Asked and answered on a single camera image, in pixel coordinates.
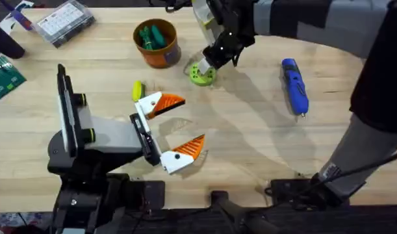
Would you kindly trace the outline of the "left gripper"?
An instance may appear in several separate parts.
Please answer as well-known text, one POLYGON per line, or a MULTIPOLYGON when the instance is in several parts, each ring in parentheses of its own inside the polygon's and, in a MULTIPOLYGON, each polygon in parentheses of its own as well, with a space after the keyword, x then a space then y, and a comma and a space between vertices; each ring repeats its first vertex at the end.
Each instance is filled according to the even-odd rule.
POLYGON ((87 102, 84 102, 84 105, 77 106, 83 149, 98 151, 107 157, 122 156, 128 161, 144 157, 149 164, 161 163, 165 171, 173 174, 199 157, 205 135, 161 153, 147 121, 185 103, 181 96, 156 92, 136 101, 136 112, 123 122, 93 116, 87 102))

